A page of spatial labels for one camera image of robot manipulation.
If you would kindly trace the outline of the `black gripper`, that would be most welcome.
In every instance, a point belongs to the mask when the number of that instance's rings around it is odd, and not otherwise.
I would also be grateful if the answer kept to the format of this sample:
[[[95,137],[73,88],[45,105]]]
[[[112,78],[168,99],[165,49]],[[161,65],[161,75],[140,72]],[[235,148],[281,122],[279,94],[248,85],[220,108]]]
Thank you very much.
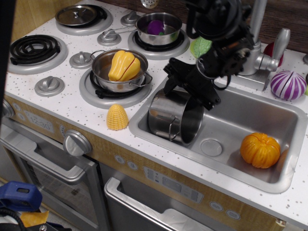
[[[169,95],[175,87],[180,87],[207,110],[221,103],[211,80],[202,76],[195,64],[187,64],[176,58],[170,58],[164,71],[168,78],[164,86],[165,95]]]

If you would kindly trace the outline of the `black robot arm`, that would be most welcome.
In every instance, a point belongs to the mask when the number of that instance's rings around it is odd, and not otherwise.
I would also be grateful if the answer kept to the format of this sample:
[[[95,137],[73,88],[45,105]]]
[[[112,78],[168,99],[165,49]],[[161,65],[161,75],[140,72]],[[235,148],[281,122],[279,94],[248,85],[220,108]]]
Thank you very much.
[[[240,0],[187,0],[186,34],[191,39],[202,37],[212,42],[195,64],[170,58],[164,71],[168,80],[164,86],[169,95],[176,86],[185,89],[200,105],[211,110],[220,104],[217,91],[224,90],[214,81],[243,71],[244,63],[253,49],[253,35],[247,24],[250,5]]]

